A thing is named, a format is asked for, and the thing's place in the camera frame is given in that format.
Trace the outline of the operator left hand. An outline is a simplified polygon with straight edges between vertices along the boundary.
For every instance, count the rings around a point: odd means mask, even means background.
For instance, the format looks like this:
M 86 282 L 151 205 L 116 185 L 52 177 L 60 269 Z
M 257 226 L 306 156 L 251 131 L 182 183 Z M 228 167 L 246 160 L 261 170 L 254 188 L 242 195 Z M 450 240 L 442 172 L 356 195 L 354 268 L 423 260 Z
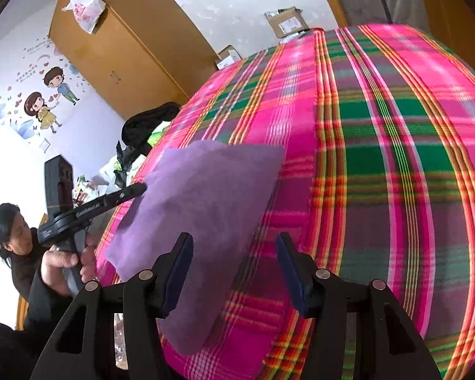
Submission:
M 60 296 L 68 297 L 71 294 L 63 275 L 63 269 L 71 269 L 77 264 L 81 264 L 79 275 L 83 283 L 97 278 L 95 238 L 87 233 L 85 240 L 85 248 L 80 255 L 57 249 L 50 249 L 43 254 L 40 266 L 42 281 Z

